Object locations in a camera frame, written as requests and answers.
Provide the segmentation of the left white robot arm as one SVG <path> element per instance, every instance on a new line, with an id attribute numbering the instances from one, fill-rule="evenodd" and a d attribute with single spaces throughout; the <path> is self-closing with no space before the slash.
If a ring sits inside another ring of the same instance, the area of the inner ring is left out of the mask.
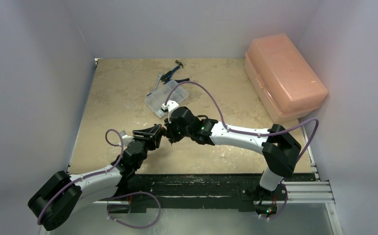
<path id="1" fill-rule="evenodd" d="M 104 168 L 83 174 L 54 173 L 30 198 L 28 207 L 37 217 L 37 224 L 47 231 L 61 226 L 78 209 L 113 197 L 122 200 L 127 195 L 127 182 L 140 169 L 148 152 L 160 146 L 166 129 L 160 124 L 134 130 L 132 136 L 117 132 L 120 155 Z"/>

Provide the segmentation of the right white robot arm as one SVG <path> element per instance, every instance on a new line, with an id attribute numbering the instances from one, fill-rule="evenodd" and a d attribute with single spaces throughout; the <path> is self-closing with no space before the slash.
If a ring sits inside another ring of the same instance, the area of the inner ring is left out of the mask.
<path id="1" fill-rule="evenodd" d="M 170 143 L 190 138 L 200 145 L 228 145 L 251 150 L 264 156 L 267 168 L 256 186 L 257 195 L 268 199 L 278 184 L 292 176 L 301 153 L 301 145 L 283 126 L 270 129 L 251 129 L 225 126 L 223 122 L 206 116 L 195 116 L 187 107 L 166 105 L 166 137 Z"/>

